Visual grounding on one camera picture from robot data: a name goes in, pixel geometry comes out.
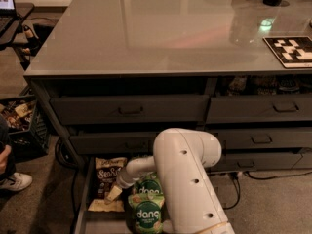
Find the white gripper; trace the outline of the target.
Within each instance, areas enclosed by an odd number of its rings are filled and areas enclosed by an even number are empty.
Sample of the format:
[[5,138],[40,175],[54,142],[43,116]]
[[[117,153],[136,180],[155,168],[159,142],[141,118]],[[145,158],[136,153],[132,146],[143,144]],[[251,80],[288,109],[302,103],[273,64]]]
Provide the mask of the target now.
[[130,188],[136,182],[136,177],[131,174],[127,168],[123,168],[116,178],[115,185],[112,186],[111,190],[109,191],[108,195],[105,197],[104,202],[106,204],[112,203],[116,200],[120,194],[122,193],[122,189]]

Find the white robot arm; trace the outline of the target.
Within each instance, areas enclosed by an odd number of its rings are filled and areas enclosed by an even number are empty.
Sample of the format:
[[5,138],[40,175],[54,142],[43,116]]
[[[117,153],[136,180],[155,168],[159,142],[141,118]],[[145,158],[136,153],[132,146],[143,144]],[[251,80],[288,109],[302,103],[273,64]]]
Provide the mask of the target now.
[[122,168],[105,202],[155,172],[174,234],[235,234],[206,173],[220,157],[221,145],[214,135],[166,129],[156,136],[151,156],[136,158]]

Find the person's right hand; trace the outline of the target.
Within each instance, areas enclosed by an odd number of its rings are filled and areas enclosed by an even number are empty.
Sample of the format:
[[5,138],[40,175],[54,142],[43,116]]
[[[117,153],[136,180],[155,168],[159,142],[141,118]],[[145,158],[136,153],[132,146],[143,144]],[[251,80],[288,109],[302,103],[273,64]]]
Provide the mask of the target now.
[[8,164],[8,158],[11,154],[11,146],[6,145],[4,150],[0,153],[0,174],[3,174],[6,171],[7,164]]

